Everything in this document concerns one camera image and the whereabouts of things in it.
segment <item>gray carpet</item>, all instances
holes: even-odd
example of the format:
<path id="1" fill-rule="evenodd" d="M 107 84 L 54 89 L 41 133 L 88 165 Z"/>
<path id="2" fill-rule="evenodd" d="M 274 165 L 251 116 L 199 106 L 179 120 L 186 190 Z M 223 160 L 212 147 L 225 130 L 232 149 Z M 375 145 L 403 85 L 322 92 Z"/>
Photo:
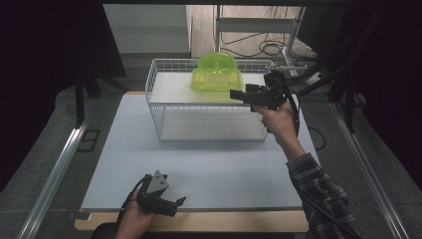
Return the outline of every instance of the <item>gray carpet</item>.
<path id="1" fill-rule="evenodd" d="M 133 67 L 126 71 L 127 79 L 120 81 L 133 91 L 143 90 L 144 82 L 139 79 L 144 79 L 140 76 L 146 76 L 147 67 Z M 100 98 L 95 99 L 97 106 L 87 128 L 92 130 L 91 135 L 87 136 L 97 136 L 98 141 L 94 148 L 89 140 L 80 143 L 81 151 L 74 155 L 36 238 L 91 237 L 92 232 L 75 229 L 74 222 L 122 96 L 119 90 L 102 81 L 99 82 L 103 93 Z M 308 126 L 318 129 L 326 138 L 326 146 L 317 152 L 320 163 L 324 170 L 348 192 L 349 207 L 363 238 L 394 238 L 324 98 L 325 90 L 326 88 L 322 88 L 303 97 L 301 104 Z M 74 90 L 70 88 L 58 95 L 56 110 L 51 120 L 22 166 L 0 194 L 0 238 L 16 238 L 18 235 L 75 125 L 75 120 L 75 96 Z M 355 135 L 403 219 L 410 238 L 422 238 L 422 230 L 416 223 L 422 221 L 421 191 L 367 124 L 359 109 L 356 109 L 354 114 L 354 125 Z M 322 145 L 319 133 L 311 129 L 311 136 L 316 147 Z M 171 234 L 152 236 L 172 238 Z M 265 234 L 254 236 L 268 237 Z"/>

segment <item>human arm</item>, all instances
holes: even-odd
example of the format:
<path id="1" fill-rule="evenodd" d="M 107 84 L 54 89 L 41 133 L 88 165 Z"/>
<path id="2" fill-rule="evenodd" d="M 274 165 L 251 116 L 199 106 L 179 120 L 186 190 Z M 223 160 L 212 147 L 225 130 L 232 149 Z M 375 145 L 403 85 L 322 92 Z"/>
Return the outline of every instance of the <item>human arm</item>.
<path id="1" fill-rule="evenodd" d="M 286 154 L 292 183 L 303 201 L 304 212 L 310 225 L 307 238 L 350 238 L 344 229 L 338 228 L 317 209 L 318 207 L 328 212 L 341 224 L 352 231 L 357 231 L 354 219 L 347 208 L 344 190 L 333 182 L 312 155 L 302 148 L 296 135 L 290 103 L 282 104 L 277 111 L 267 110 L 265 107 L 254 108 L 263 116 L 263 124 L 271 130 Z M 316 207 L 306 201 L 304 196 Z"/>
<path id="2" fill-rule="evenodd" d="M 115 239 L 137 239 L 148 229 L 152 220 L 156 216 L 155 213 L 146 214 L 139 207 L 136 198 L 137 189 L 130 201 L 128 202 L 123 217 L 121 218 L 118 230 L 115 233 Z"/>

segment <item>metal frame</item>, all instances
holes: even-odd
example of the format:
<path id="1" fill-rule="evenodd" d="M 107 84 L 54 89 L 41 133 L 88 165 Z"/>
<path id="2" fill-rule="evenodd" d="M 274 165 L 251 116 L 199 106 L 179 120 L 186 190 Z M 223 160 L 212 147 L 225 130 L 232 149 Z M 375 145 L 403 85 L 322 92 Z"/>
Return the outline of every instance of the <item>metal frame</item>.
<path id="1" fill-rule="evenodd" d="M 81 141 L 82 136 L 88 126 L 91 119 L 91 113 L 93 111 L 94 103 L 89 101 L 86 106 L 85 118 L 79 127 L 72 130 L 68 141 L 66 142 L 62 153 L 56 161 L 49 178 L 44 184 L 43 189 L 38 195 L 37 201 L 32 207 L 24 225 L 21 228 L 17 238 L 34 238 L 38 232 L 38 229 L 43 222 L 43 219 L 50 207 L 53 198 L 65 176 L 66 170 L 74 156 L 75 151 L 78 148 L 78 144 Z"/>
<path id="2" fill-rule="evenodd" d="M 372 166 L 370 165 L 366 154 L 360 146 L 359 141 L 357 140 L 354 133 L 350 132 L 346 123 L 342 120 L 344 115 L 340 106 L 336 103 L 329 103 L 329 105 L 334 112 L 341 131 L 343 132 L 344 137 L 353 152 L 354 158 L 356 158 L 356 162 L 359 165 L 360 170 L 365 177 L 372 195 L 375 198 L 375 201 L 377 202 L 385 218 L 385 221 L 390 227 L 392 234 L 395 238 L 409 238 L 409 235 L 403 226 L 398 212 L 396 211 L 393 203 L 382 187 L 381 182 L 378 180 L 378 177 L 376 176 L 375 171 L 372 169 Z"/>
<path id="3" fill-rule="evenodd" d="M 283 57 L 286 61 L 284 71 L 289 71 L 292 78 L 299 76 L 297 67 L 292 61 L 291 51 L 305 7 L 301 7 L 295 19 L 224 18 L 221 17 L 220 8 L 221 5 L 217 5 L 214 52 L 220 52 L 220 33 L 222 32 L 288 33 L 290 34 L 288 44 L 282 49 Z M 307 70 L 307 67 L 300 68 L 300 70 Z"/>

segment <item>human hand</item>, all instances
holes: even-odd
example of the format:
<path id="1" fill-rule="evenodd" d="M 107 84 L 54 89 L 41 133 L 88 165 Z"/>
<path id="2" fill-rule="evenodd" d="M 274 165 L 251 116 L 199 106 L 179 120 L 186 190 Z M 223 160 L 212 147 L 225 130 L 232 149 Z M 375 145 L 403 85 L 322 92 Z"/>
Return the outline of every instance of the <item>human hand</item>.
<path id="1" fill-rule="evenodd" d="M 264 106 L 254 106 L 254 109 L 263 116 L 262 123 L 270 129 L 288 160 L 306 154 L 296 136 L 295 117 L 289 102 L 283 103 L 276 111 Z"/>
<path id="2" fill-rule="evenodd" d="M 120 221 L 115 239 L 139 238 L 149 227 L 156 214 L 146 214 L 135 201 L 139 189 L 134 191 L 126 206 L 123 218 Z"/>

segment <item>black curtain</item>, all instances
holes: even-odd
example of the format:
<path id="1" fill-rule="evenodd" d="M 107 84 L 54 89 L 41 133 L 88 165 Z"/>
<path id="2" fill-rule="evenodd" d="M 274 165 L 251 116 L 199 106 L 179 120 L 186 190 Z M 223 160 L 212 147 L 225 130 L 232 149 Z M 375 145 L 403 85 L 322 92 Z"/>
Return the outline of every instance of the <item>black curtain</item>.
<path id="1" fill-rule="evenodd" d="M 400 1 L 386 13 L 353 72 L 363 113 L 422 188 L 422 4 Z"/>
<path id="2" fill-rule="evenodd" d="M 0 189 L 45 127 L 56 95 L 88 69 L 125 77 L 100 2 L 0 3 Z"/>

